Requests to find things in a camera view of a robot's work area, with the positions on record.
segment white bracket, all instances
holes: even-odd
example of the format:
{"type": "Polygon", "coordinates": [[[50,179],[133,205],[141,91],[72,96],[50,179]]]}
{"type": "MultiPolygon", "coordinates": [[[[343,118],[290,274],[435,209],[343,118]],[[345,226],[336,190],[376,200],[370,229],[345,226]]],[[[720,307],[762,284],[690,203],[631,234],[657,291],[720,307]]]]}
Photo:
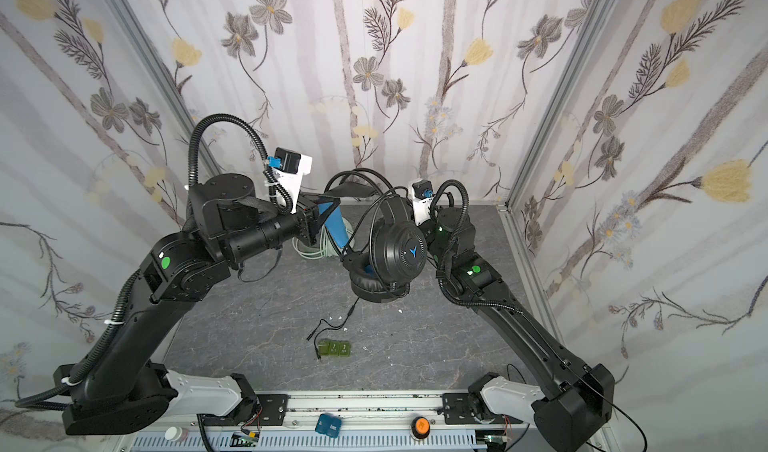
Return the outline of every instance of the white bracket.
{"type": "MultiPolygon", "coordinates": [[[[301,159],[299,159],[299,170],[295,174],[289,174],[288,172],[283,172],[282,170],[275,169],[274,167],[272,168],[272,172],[274,172],[277,181],[280,182],[280,184],[285,188],[285,190],[288,191],[291,198],[293,199],[293,209],[291,209],[291,213],[296,211],[296,200],[299,198],[301,179],[306,174],[310,173],[311,169],[312,157],[305,156],[304,154],[301,154],[301,159]]],[[[264,185],[269,187],[270,184],[267,181],[264,181],[264,185]]],[[[279,193],[277,194],[277,203],[283,206],[285,205],[285,201],[279,193]]]]}
{"type": "Polygon", "coordinates": [[[169,415],[227,415],[243,399],[232,377],[197,377],[168,370],[168,384],[179,394],[170,400],[163,417],[169,415]]]}
{"type": "Polygon", "coordinates": [[[531,404],[545,397],[539,386],[510,382],[504,377],[489,380],[480,395],[494,414],[508,415],[529,424],[533,423],[531,404]]]}
{"type": "Polygon", "coordinates": [[[416,198],[416,194],[413,191],[413,184],[419,181],[421,181],[421,179],[417,178],[408,184],[408,198],[411,199],[411,203],[413,204],[413,218],[418,226],[429,219],[429,207],[432,204],[432,197],[416,198]]]}

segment black mounting plate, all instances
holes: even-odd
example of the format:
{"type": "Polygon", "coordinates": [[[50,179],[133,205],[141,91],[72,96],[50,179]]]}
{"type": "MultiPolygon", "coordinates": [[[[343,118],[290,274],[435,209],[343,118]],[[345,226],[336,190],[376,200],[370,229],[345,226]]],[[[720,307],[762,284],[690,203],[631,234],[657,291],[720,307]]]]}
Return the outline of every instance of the black mounting plate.
{"type": "MultiPolygon", "coordinates": [[[[262,411],[259,415],[259,425],[283,425],[283,419],[288,410],[288,394],[258,394],[262,411]]],[[[209,415],[203,418],[203,425],[206,427],[223,427],[238,425],[232,418],[217,417],[209,415]]]]}
{"type": "MultiPolygon", "coordinates": [[[[469,407],[469,393],[448,393],[442,395],[442,414],[446,418],[447,425],[477,425],[477,424],[504,424],[504,416],[493,414],[491,422],[484,423],[472,416],[469,407]]],[[[509,418],[510,424],[522,424],[515,418],[509,418]]]]}

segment floral wallpaper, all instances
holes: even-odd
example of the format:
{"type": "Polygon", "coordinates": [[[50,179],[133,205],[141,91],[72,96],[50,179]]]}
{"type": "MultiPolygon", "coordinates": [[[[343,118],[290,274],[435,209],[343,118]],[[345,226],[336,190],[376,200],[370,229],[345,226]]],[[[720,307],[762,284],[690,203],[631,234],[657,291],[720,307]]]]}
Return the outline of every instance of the floral wallpaper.
{"type": "MultiPolygon", "coordinates": [[[[312,155],[305,188],[365,166],[486,201],[506,199],[592,1],[128,0],[193,118],[312,155]]],[[[223,169],[260,177],[244,134],[208,133],[223,169]]]]}
{"type": "Polygon", "coordinates": [[[649,450],[768,439],[767,11],[617,0],[513,204],[565,341],[612,371],[649,450]]]}
{"type": "Polygon", "coordinates": [[[126,277],[179,230],[184,136],[102,0],[2,0],[0,27],[0,440],[101,450],[12,402],[88,352],[126,277]]]}

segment orange button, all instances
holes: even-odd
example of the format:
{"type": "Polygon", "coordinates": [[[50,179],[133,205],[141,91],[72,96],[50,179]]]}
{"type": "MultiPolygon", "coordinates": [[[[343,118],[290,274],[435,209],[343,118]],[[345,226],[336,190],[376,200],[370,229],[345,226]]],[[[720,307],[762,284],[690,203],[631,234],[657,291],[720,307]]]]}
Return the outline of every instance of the orange button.
{"type": "Polygon", "coordinates": [[[420,418],[416,421],[416,432],[419,434],[426,434],[429,432],[429,421],[425,418],[420,418]]]}

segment blue cloth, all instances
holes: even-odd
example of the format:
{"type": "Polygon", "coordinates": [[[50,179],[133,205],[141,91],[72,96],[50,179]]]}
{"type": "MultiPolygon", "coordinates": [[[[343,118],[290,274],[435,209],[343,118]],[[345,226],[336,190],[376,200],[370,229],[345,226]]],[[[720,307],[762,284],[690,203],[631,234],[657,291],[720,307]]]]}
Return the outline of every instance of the blue cloth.
{"type": "MultiPolygon", "coordinates": [[[[329,207],[331,203],[327,202],[319,205],[320,213],[322,214],[329,207]]],[[[350,240],[350,236],[346,234],[346,227],[344,227],[344,221],[341,219],[341,209],[337,207],[336,210],[331,212],[331,215],[326,220],[326,229],[331,234],[333,241],[339,248],[346,246],[346,243],[350,240]]]]}

